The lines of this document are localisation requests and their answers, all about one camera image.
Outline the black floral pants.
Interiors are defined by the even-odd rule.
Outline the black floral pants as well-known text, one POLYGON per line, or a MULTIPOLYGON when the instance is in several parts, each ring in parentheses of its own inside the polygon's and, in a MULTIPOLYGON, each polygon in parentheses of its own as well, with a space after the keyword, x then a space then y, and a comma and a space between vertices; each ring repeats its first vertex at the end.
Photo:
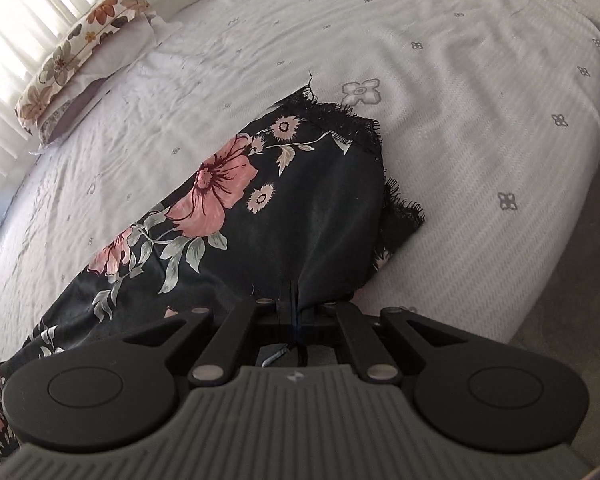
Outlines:
POLYGON ((285 96, 96 252, 0 363, 0 465, 20 448, 4 389, 29 362, 194 307, 350 300, 424 220, 386 173, 376 120, 307 86, 285 96))

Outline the white patterned bed sheet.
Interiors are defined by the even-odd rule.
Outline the white patterned bed sheet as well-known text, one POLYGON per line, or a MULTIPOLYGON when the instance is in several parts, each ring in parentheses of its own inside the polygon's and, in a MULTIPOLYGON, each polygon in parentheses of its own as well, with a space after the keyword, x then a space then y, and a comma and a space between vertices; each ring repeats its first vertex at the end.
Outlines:
POLYGON ((426 221, 358 296, 506 341, 600 163, 600 0, 201 0, 38 162, 0 232, 0 363, 89 258, 302 86, 380 125, 426 221))

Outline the white lower pillow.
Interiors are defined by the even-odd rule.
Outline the white lower pillow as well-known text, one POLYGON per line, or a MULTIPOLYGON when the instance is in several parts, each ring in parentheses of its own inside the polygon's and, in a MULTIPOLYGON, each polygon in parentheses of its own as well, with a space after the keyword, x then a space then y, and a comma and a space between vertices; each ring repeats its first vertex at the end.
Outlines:
POLYGON ((50 145, 72 133, 96 105, 100 88, 111 76, 128 68, 181 27, 180 22, 143 14, 107 36, 38 118, 35 134, 40 145, 50 145))

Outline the floral top pillow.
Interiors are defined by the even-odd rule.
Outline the floral top pillow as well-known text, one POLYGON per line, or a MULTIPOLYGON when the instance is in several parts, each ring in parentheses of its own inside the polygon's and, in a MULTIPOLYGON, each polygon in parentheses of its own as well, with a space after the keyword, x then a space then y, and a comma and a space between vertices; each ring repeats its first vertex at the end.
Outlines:
POLYGON ((96 0, 54 47, 16 102, 20 126, 33 136, 55 96, 96 50, 122 27, 150 10, 147 0, 96 0))

